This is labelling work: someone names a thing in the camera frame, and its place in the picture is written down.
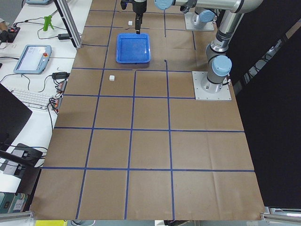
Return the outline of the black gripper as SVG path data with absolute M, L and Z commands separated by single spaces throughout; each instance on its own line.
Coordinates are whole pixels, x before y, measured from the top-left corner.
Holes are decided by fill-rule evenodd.
M 146 12 L 146 0 L 133 0 L 132 8 L 133 8 L 133 11 L 136 13 L 135 31 L 136 31 L 136 34 L 140 34 L 141 26 L 143 23 L 143 13 Z

